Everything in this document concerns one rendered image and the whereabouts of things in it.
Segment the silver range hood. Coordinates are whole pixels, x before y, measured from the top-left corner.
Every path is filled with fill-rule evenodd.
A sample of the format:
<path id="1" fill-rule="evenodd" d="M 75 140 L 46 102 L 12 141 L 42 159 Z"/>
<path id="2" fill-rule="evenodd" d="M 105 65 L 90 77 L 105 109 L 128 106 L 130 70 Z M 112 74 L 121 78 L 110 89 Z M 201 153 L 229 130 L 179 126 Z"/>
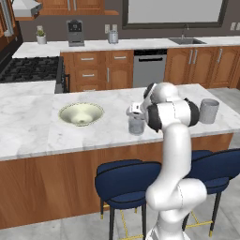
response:
<path id="1" fill-rule="evenodd" d="M 33 17 L 42 9 L 42 4 L 36 0 L 14 0 L 12 8 L 16 17 Z"/>

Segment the black gas hob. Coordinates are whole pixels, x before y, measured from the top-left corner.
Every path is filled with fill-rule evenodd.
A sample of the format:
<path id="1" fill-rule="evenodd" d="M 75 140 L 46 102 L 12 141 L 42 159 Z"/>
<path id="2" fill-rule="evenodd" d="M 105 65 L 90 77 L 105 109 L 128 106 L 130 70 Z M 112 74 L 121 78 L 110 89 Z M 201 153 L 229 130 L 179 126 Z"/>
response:
<path id="1" fill-rule="evenodd" d="M 66 74 L 63 56 L 12 58 L 0 70 L 0 83 L 56 81 L 56 92 L 69 93 L 70 75 Z"/>

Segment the grey coffee machine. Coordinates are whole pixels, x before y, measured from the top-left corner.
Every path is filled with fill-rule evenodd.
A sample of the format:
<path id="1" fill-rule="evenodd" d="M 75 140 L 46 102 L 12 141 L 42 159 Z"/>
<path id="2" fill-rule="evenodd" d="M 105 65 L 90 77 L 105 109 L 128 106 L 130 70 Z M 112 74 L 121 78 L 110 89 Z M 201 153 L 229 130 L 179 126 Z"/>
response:
<path id="1" fill-rule="evenodd" d="M 67 37 L 69 47 L 84 45 L 83 22 L 81 20 L 67 20 Z"/>

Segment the wooden wall cupboards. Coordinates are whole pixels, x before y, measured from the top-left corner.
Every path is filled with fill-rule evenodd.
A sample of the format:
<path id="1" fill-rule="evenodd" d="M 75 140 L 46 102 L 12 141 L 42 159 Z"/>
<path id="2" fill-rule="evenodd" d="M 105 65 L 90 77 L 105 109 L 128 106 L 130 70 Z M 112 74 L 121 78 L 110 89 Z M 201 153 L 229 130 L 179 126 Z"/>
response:
<path id="1" fill-rule="evenodd" d="M 118 15 L 116 10 L 107 10 L 105 0 L 37 0 L 41 5 L 40 15 Z"/>

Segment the cream ice bowl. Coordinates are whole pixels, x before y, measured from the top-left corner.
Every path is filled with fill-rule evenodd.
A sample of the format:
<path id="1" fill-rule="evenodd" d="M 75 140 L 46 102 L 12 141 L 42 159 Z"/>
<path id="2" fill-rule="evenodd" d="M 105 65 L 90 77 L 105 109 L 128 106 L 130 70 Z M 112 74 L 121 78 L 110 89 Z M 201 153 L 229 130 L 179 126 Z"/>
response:
<path id="1" fill-rule="evenodd" d="M 104 114 L 104 110 L 95 103 L 79 102 L 65 106 L 59 111 L 59 118 L 77 127 L 95 123 Z"/>

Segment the silver toaster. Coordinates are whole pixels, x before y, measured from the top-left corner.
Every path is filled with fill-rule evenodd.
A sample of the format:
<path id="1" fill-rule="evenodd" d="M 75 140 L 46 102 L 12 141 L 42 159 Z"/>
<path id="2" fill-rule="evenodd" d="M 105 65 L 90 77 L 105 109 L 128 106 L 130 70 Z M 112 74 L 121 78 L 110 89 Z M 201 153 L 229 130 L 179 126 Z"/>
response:
<path id="1" fill-rule="evenodd" d="M 108 34 L 108 42 L 110 44 L 117 44 L 118 43 L 118 32 L 111 30 Z"/>

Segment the wooden tall cupboard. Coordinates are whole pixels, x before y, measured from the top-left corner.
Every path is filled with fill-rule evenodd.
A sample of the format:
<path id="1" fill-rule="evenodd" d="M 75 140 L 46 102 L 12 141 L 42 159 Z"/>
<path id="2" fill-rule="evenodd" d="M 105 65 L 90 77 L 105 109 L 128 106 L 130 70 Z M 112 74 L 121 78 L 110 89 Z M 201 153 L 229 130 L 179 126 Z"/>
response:
<path id="1" fill-rule="evenodd" d="M 11 0 L 0 0 L 0 52 L 18 36 Z"/>

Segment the navy blue bar stool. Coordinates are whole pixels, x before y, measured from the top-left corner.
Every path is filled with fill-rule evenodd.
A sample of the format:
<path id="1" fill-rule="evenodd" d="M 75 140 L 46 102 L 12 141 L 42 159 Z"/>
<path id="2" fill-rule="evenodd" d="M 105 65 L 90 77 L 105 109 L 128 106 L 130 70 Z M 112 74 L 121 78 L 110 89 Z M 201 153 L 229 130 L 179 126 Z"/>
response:
<path id="1" fill-rule="evenodd" d="M 215 227 L 221 193 L 239 173 L 240 148 L 218 152 L 210 150 L 192 152 L 191 170 L 187 178 L 201 180 L 206 186 L 207 194 L 216 195 L 209 236 L 212 236 Z"/>
<path id="2" fill-rule="evenodd" d="M 146 237 L 147 188 L 154 183 L 161 170 L 157 161 L 139 159 L 116 160 L 97 167 L 95 188 L 100 198 L 100 214 L 103 204 L 110 206 L 109 240 L 113 240 L 114 210 L 142 208 L 142 239 Z"/>

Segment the wooden base cupboards with drawers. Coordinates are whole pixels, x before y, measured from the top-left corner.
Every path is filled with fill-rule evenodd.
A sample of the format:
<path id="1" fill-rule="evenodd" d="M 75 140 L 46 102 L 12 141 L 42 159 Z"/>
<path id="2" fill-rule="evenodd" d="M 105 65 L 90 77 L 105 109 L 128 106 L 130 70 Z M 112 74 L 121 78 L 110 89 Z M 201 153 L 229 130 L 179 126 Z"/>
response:
<path id="1" fill-rule="evenodd" d="M 131 88 L 133 51 L 61 52 L 70 92 Z"/>

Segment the steel tap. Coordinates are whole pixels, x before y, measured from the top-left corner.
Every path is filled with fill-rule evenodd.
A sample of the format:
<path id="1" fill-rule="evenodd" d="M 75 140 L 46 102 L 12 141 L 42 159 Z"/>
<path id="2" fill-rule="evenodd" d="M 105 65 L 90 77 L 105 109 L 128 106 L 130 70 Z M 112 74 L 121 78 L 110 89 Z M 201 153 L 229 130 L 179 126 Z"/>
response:
<path id="1" fill-rule="evenodd" d="M 184 28 L 183 28 L 183 31 L 182 31 L 182 35 L 181 35 L 181 39 L 183 40 L 184 38 L 186 38 L 186 35 L 187 35 L 187 31 L 189 30 L 189 26 L 188 24 L 186 23 L 184 25 Z"/>

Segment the silver dishwasher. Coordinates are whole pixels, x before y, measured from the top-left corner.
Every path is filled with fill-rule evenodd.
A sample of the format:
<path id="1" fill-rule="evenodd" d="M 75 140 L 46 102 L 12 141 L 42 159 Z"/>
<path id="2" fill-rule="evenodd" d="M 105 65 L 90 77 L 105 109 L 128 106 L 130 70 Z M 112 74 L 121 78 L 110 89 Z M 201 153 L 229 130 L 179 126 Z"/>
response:
<path id="1" fill-rule="evenodd" d="M 147 87 L 150 83 L 162 83 L 166 58 L 166 49 L 135 50 L 133 87 Z"/>

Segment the small potted plant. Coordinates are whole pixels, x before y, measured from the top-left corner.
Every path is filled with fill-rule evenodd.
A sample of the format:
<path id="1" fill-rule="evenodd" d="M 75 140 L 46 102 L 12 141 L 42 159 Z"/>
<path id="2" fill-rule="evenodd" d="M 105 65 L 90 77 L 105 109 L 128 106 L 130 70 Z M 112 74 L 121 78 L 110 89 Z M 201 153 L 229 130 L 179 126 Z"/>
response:
<path id="1" fill-rule="evenodd" d="M 46 44 L 47 39 L 43 30 L 37 30 L 37 43 L 38 44 Z"/>

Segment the clear glass of water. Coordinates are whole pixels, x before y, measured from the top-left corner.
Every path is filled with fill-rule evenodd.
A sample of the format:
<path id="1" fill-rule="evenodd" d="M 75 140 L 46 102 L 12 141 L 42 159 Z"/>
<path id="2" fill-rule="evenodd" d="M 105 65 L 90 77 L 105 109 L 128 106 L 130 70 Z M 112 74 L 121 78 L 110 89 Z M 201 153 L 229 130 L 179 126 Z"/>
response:
<path id="1" fill-rule="evenodd" d="M 142 135 L 144 132 L 145 122 L 142 119 L 130 116 L 128 119 L 128 131 L 133 135 Z"/>
<path id="2" fill-rule="evenodd" d="M 200 122 L 206 125 L 213 124 L 218 113 L 219 102 L 211 98 L 204 98 L 200 107 Z"/>

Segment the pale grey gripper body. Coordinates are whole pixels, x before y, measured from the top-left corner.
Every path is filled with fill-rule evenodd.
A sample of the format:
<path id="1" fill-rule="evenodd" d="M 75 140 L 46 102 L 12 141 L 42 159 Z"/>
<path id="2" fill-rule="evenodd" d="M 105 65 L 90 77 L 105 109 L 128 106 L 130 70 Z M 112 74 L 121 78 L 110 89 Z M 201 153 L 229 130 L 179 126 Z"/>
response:
<path id="1" fill-rule="evenodd" d="M 127 116 L 143 120 L 144 114 L 138 106 L 129 106 L 126 111 Z"/>

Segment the steel sink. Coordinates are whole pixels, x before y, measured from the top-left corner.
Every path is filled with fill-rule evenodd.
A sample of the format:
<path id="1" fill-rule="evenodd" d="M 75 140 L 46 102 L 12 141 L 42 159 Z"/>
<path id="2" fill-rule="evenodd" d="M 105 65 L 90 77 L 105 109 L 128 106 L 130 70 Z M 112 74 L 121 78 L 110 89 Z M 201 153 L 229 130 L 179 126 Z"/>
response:
<path id="1" fill-rule="evenodd" d="M 206 44 L 205 42 L 198 40 L 196 38 L 180 38 L 180 37 L 170 37 L 170 41 L 178 45 L 196 45 L 196 44 Z"/>

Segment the dark framed window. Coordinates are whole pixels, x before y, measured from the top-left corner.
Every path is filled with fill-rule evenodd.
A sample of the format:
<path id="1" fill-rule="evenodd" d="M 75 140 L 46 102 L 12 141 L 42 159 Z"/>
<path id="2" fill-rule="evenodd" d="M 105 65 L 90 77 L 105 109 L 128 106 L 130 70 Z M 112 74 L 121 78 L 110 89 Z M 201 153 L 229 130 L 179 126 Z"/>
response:
<path id="1" fill-rule="evenodd" d="M 124 29 L 220 27 L 229 0 L 123 0 Z"/>

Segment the wooden kitchen island cabinet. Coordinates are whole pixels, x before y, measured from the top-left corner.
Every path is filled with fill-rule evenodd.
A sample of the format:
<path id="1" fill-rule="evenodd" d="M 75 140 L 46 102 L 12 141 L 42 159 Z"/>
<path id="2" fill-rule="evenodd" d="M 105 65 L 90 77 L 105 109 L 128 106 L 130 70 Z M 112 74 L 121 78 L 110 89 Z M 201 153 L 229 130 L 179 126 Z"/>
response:
<path id="1" fill-rule="evenodd" d="M 162 143 L 0 162 L 0 229 L 96 213 L 98 165 L 122 159 L 162 160 Z"/>

